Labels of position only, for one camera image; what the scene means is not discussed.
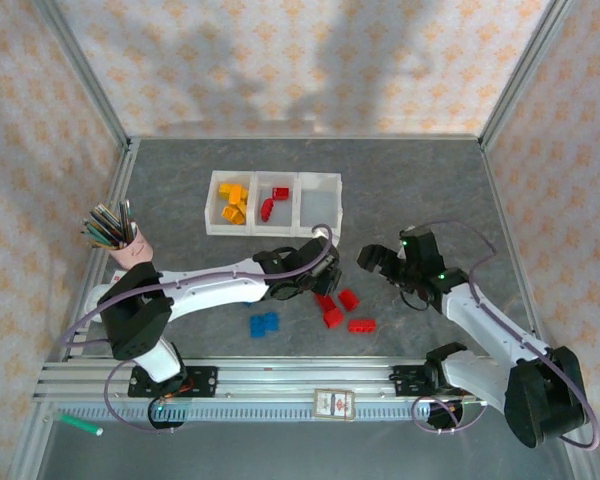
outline patterned wallpaper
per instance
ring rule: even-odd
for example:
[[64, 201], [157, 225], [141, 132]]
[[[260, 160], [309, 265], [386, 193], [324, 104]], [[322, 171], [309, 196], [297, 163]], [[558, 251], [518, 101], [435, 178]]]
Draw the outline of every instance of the patterned wallpaper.
[[29, 0], [0, 0], [0, 479], [66, 323], [114, 140]]
[[59, 0], [131, 135], [478, 134], [549, 0]]
[[576, 3], [489, 156], [543, 323], [600, 418], [600, 0]]

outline blue lego brick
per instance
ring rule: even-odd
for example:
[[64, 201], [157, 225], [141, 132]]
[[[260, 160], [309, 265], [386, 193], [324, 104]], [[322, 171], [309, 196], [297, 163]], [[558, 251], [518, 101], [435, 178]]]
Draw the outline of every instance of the blue lego brick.
[[266, 333], [264, 317], [262, 315], [254, 315], [249, 320], [249, 326], [251, 330], [251, 338], [264, 337]]
[[264, 329], [271, 332], [278, 331], [278, 314], [275, 312], [267, 312], [264, 314]]

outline green marker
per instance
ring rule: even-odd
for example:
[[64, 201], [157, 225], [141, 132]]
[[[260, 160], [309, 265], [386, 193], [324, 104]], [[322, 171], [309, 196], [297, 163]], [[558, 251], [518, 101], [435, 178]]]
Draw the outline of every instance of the green marker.
[[79, 418], [72, 417], [66, 413], [58, 413], [56, 414], [56, 418], [61, 422], [67, 423], [73, 427], [79, 428], [80, 430], [84, 430], [85, 432], [98, 437], [104, 432], [104, 428], [94, 425], [93, 423], [85, 422]]

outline pink cup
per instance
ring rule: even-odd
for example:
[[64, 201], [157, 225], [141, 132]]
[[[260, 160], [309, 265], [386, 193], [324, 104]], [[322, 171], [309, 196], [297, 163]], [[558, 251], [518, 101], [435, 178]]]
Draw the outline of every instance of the pink cup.
[[142, 235], [140, 228], [137, 225], [134, 226], [136, 228], [136, 238], [133, 242], [121, 250], [109, 250], [111, 256], [125, 270], [131, 269], [138, 263], [150, 262], [153, 259], [153, 248]]

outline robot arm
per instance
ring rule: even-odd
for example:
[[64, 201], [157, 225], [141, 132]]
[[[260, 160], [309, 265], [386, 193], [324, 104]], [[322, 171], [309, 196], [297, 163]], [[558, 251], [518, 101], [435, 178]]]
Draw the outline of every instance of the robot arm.
[[334, 247], [302, 274], [267, 278], [267, 274], [280, 276], [308, 265], [325, 245], [324, 238], [314, 238], [298, 250], [285, 247], [260, 252], [238, 263], [195, 272], [157, 272], [150, 262], [136, 265], [111, 286], [98, 304], [139, 287], [164, 284], [165, 288], [135, 295], [102, 312], [113, 357], [133, 360], [162, 394], [176, 391], [186, 380], [186, 369], [175, 346], [162, 336], [168, 322], [228, 303], [287, 300], [307, 290], [328, 295], [337, 287], [341, 274]]
[[513, 433], [532, 448], [588, 421], [581, 403], [564, 381], [523, 343], [549, 357], [584, 391], [580, 366], [573, 352], [566, 347], [551, 349], [520, 328], [485, 298], [478, 287], [475, 287], [476, 299], [467, 274], [445, 266], [431, 230], [402, 231], [400, 241], [399, 252], [382, 245], [364, 247], [358, 265], [372, 272], [379, 269], [380, 275], [403, 292], [416, 293], [427, 306], [433, 306], [460, 326], [491, 355], [491, 358], [476, 357], [459, 343], [430, 352], [425, 367], [431, 391], [441, 393], [460, 388], [482, 398], [503, 413]]

